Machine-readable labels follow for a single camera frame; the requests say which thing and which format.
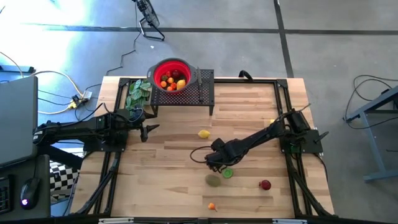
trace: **black and white checkered pattern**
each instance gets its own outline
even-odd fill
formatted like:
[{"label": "black and white checkered pattern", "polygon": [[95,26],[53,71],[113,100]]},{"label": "black and white checkered pattern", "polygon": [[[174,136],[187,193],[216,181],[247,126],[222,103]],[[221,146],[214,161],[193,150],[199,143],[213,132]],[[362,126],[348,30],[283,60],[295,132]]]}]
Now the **black and white checkered pattern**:
[{"label": "black and white checkered pattern", "polygon": [[[73,182],[79,175],[79,170],[62,164],[50,166],[50,191],[71,189]],[[52,195],[56,200],[69,197],[69,194]]]}]

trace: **red bowl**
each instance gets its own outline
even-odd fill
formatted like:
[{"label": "red bowl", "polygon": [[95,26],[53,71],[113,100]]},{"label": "red bowl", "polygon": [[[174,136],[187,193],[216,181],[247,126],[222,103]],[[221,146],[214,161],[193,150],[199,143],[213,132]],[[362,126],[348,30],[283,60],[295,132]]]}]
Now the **red bowl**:
[{"label": "red bowl", "polygon": [[[178,70],[185,76],[186,85],[174,91],[167,91],[162,88],[160,85],[162,75],[166,74],[166,72],[171,72],[174,70]],[[166,93],[179,93],[183,91],[189,84],[194,83],[196,81],[196,75],[192,75],[196,72],[196,69],[188,64],[186,61],[179,58],[168,58],[165,59],[158,64],[152,66],[148,69],[147,79],[156,86],[160,91],[164,91]]]}]

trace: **yellow lemon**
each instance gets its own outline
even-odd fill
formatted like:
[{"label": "yellow lemon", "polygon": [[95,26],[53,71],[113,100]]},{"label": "yellow lemon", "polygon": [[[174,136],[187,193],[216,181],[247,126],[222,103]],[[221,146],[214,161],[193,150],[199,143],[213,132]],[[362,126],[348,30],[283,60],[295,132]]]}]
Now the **yellow lemon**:
[{"label": "yellow lemon", "polygon": [[198,135],[201,138],[208,138],[210,136],[210,132],[208,132],[207,130],[201,130],[199,131]]},{"label": "yellow lemon", "polygon": [[185,80],[178,81],[177,82],[177,90],[184,88],[185,85],[186,85]]}]

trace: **wooden plank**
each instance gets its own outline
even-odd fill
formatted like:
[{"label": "wooden plank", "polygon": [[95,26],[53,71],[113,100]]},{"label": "wooden plank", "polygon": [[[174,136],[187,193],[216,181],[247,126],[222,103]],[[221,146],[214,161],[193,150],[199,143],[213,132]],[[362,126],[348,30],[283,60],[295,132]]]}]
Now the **wooden plank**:
[{"label": "wooden plank", "polygon": [[[119,78],[104,77],[98,104],[105,102],[108,108],[113,108]],[[302,108],[307,105],[303,79],[290,78],[287,81],[292,106]],[[287,169],[278,140],[252,149],[239,164],[232,167],[234,176],[230,179],[222,178],[204,164],[197,164],[189,158],[191,150],[209,146],[216,138],[225,141],[245,138],[268,126],[270,119],[277,117],[273,87],[266,84],[216,83],[215,103],[213,116],[208,116],[206,107],[161,106],[158,118],[145,121],[145,124],[160,124],[149,134],[147,142],[140,141],[138,131],[129,133],[119,168],[112,216],[293,217]],[[103,108],[96,115],[101,113],[105,113]],[[313,126],[310,108],[303,113]],[[210,131],[209,139],[197,136],[201,129]],[[199,150],[194,157],[200,160],[209,152],[209,149]],[[77,211],[93,193],[102,161],[103,153],[96,152],[83,162],[72,211]],[[312,155],[304,155],[303,163],[308,187],[333,213],[322,164]],[[220,176],[221,186],[208,186],[205,183],[208,174]],[[269,191],[258,187],[264,179],[272,184]],[[303,210],[301,190],[298,190],[298,195]],[[210,202],[216,204],[218,212],[207,209]]]}]

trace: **concrete floor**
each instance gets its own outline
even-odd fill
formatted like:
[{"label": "concrete floor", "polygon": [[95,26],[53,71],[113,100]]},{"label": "concrete floor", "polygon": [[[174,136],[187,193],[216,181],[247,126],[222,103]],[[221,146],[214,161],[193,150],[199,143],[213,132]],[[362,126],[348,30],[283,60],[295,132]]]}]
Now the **concrete floor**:
[{"label": "concrete floor", "polygon": [[[272,0],[152,0],[161,27],[277,29]],[[398,30],[395,0],[280,0],[286,29]],[[69,74],[81,90],[101,83],[120,55],[132,49],[137,32],[45,31],[43,24],[134,27],[134,3],[112,0],[9,1],[0,14],[0,49],[20,65]],[[137,52],[124,58],[125,67],[109,75],[145,75],[147,68],[167,57],[181,57],[217,76],[236,76],[241,69],[254,77],[286,77],[279,34],[167,32],[165,42],[139,37]],[[395,35],[287,35],[294,77],[305,80],[315,125],[330,134],[323,140],[324,160],[335,212],[345,218],[397,222],[398,178],[363,182],[363,175],[377,171],[366,134],[347,127],[341,119],[360,74],[398,78]],[[39,77],[41,90],[74,95],[66,79]],[[363,86],[360,92],[377,97],[385,87]],[[99,88],[93,89],[97,94]],[[40,94],[57,102],[62,98]],[[351,108],[365,104],[356,97]],[[41,110],[62,106],[40,102]],[[79,111],[80,117],[88,114]],[[39,122],[75,121],[72,111],[39,115]],[[389,153],[396,161],[398,154]]]}]

